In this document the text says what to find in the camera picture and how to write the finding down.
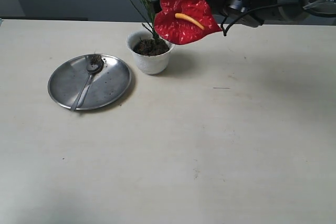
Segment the red artificial anthurium flower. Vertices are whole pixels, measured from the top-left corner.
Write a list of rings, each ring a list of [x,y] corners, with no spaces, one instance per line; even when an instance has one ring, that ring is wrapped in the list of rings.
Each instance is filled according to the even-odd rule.
[[[186,45],[222,31],[206,0],[139,0],[147,12],[146,28],[154,40]]]

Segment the steel spork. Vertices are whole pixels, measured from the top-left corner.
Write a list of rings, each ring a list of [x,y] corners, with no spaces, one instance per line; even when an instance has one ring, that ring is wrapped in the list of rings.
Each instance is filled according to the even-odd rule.
[[[103,63],[102,63],[102,58],[100,54],[90,54],[86,56],[86,71],[88,73],[88,76],[84,82],[84,85],[80,89],[75,101],[70,107],[71,111],[76,110],[85,87],[92,81],[92,78],[94,77],[94,75],[102,70],[102,67],[103,67]]]

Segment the white plastic flower pot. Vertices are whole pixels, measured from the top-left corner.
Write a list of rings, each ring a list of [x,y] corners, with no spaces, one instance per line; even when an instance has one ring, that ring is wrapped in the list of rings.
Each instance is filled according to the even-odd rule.
[[[159,74],[167,68],[175,46],[161,38],[156,44],[152,34],[145,30],[131,33],[126,44],[137,68],[148,75]]]

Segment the round steel plate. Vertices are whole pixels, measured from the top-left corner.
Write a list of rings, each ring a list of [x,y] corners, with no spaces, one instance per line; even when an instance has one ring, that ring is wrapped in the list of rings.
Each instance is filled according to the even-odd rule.
[[[92,54],[72,58],[61,64],[50,76],[48,93],[60,106],[77,111],[99,109],[116,102],[126,94],[132,82],[130,67],[120,58],[100,54],[102,68],[91,76],[87,71]]]

